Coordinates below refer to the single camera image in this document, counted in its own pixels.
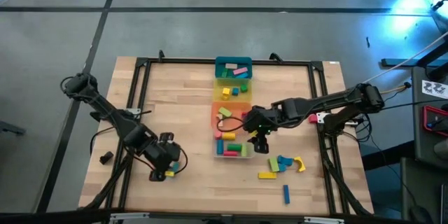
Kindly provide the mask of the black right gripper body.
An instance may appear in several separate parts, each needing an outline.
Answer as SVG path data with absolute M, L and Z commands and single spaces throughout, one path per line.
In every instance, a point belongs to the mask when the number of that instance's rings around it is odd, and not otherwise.
M 281 109 L 278 107 L 252 106 L 243 119 L 243 129 L 246 132 L 277 131 L 280 128 L 281 119 Z

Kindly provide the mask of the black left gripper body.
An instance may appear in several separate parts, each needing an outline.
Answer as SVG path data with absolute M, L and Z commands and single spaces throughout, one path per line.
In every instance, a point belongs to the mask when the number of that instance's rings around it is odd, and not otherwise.
M 172 162 L 178 162 L 181 146 L 174 141 L 153 141 L 144 148 L 145 158 L 155 172 L 165 173 Z

